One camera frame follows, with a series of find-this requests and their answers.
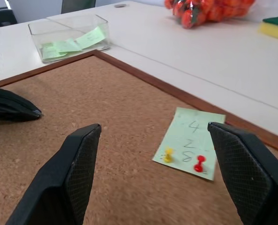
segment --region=yellow sponge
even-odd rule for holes
[[[278,25],[262,22],[259,31],[263,34],[278,38]]]

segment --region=green paper slip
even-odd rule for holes
[[[216,153],[207,127],[209,122],[224,123],[224,120],[225,115],[178,107],[153,161],[213,180]],[[163,160],[167,148],[173,149],[171,163]],[[206,158],[203,172],[193,168],[199,155]]]
[[[105,38],[106,37],[103,34],[102,30],[99,27],[97,27],[94,30],[77,38],[76,42],[82,49],[84,49],[84,48],[88,48],[96,43],[99,43],[100,41],[104,40]]]
[[[81,47],[74,42],[72,38],[69,38],[66,41],[56,41],[53,42],[55,49],[60,53],[66,52],[79,52]]]
[[[67,52],[58,52],[53,43],[45,43],[42,45],[42,59],[58,58],[66,55]]]

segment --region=push pin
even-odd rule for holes
[[[193,168],[196,172],[201,173],[201,172],[203,172],[203,167],[201,164],[206,161],[206,158],[204,156],[198,156],[197,160],[199,162]]]
[[[173,149],[172,148],[167,148],[165,150],[165,157],[164,157],[164,162],[165,163],[171,163],[173,160],[172,160],[172,153],[173,153]]]

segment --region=wooden frame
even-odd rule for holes
[[[2,81],[0,81],[0,87],[27,79],[29,77],[47,72],[49,70],[52,70],[52,69],[55,69],[55,68],[58,68],[58,67],[73,63],[75,61],[91,57],[91,56],[96,56],[99,59],[112,64],[113,66],[153,85],[154,87],[178,98],[179,100],[181,100],[201,111],[207,111],[207,112],[211,112],[211,113],[219,113],[219,114],[226,115],[226,123],[227,124],[248,130],[249,132],[256,134],[266,145],[271,146],[278,150],[278,136],[277,135],[275,135],[263,128],[260,128],[260,127],[254,125],[230,112],[227,112],[221,108],[218,108],[215,105],[212,105],[196,96],[193,96],[183,90],[180,90],[164,81],[161,81],[143,71],[140,71],[118,59],[115,59],[105,53],[99,52],[97,50],[87,52],[87,53],[84,53],[84,54],[81,54],[78,56],[74,56],[69,59],[62,60],[62,61],[50,64],[50,65],[47,65],[45,67],[41,67],[41,68],[26,72],[26,73],[23,73],[20,75],[10,77],[5,80],[2,80]]]

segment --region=black object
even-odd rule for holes
[[[254,135],[208,125],[224,183],[244,225],[278,225],[278,160]]]
[[[0,89],[0,120],[30,121],[41,118],[42,112],[33,103],[14,94]]]
[[[126,4],[117,4],[117,5],[114,5],[115,8],[123,8],[123,7],[126,7]]]
[[[93,182],[101,126],[70,134],[38,171],[6,225],[82,225]]]
[[[0,27],[17,24],[15,15],[11,9],[7,7],[0,8]]]
[[[95,7],[96,0],[63,0],[62,14]]]

